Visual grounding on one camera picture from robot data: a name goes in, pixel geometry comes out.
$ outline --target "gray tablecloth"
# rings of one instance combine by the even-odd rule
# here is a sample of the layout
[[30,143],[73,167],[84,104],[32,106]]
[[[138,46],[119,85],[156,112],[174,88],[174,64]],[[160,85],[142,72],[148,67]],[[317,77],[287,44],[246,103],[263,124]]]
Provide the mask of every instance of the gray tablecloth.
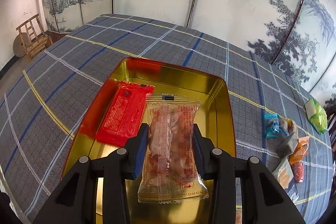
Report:
[[[263,115],[276,112],[310,136],[296,206],[306,223],[325,211],[332,182],[328,134],[306,118],[307,91],[252,53],[185,27],[125,15],[102,15],[40,53],[0,104],[0,165],[33,220],[53,191],[78,125],[101,85],[125,57],[187,66],[223,78],[228,86],[237,157],[255,155],[273,171],[280,139],[263,137]],[[237,182],[237,206],[241,205]]]

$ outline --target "dark blue package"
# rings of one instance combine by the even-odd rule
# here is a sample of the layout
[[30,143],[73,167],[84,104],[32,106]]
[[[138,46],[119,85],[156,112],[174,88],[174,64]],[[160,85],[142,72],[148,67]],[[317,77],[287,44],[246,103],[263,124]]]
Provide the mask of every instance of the dark blue package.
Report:
[[279,119],[276,113],[264,114],[265,127],[266,127],[266,139],[278,138],[279,136]]

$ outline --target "chair backrest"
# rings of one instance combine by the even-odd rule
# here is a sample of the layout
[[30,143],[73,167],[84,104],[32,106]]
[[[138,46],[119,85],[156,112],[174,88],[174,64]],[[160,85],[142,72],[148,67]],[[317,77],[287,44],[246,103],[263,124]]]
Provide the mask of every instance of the chair backrest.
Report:
[[41,33],[42,35],[45,35],[44,33],[44,30],[43,30],[43,27],[41,25],[41,22],[39,20],[39,14],[36,14],[34,15],[33,17],[31,17],[30,19],[26,20],[25,22],[23,22],[19,27],[16,28],[16,30],[19,31],[19,34],[20,34],[20,37],[22,37],[22,31],[21,31],[21,28],[23,26],[25,26],[26,28],[26,32],[27,32],[27,35],[28,35],[28,39],[29,39],[29,43],[31,44],[32,43],[32,40],[35,38],[37,39],[37,34],[36,34],[36,31],[34,29],[34,26],[33,26],[33,20],[36,20],[37,21],[37,24],[41,30]]

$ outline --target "pink wrapped candy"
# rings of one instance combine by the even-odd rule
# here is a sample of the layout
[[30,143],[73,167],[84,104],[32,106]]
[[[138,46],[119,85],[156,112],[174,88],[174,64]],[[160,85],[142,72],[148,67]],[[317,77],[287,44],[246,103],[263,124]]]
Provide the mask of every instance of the pink wrapped candy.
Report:
[[303,163],[298,161],[292,165],[294,180],[296,183],[303,182],[303,176],[305,174],[305,169]]

